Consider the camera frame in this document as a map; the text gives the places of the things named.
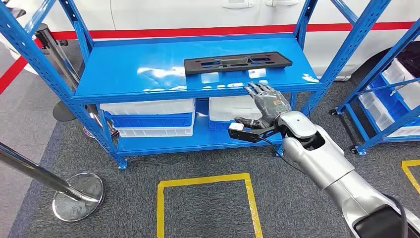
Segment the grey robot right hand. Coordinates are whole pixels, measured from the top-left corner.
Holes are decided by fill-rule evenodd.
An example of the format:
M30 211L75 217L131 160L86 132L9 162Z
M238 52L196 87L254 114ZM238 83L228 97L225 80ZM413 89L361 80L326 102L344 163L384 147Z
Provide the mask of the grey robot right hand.
M256 107L262 115L259 119L235 117L235 122L243 124L244 127L250 129L269 128L274 125L275 119L280 114L292 111L290 103L282 93L269 85L250 82L244 89L254 100Z

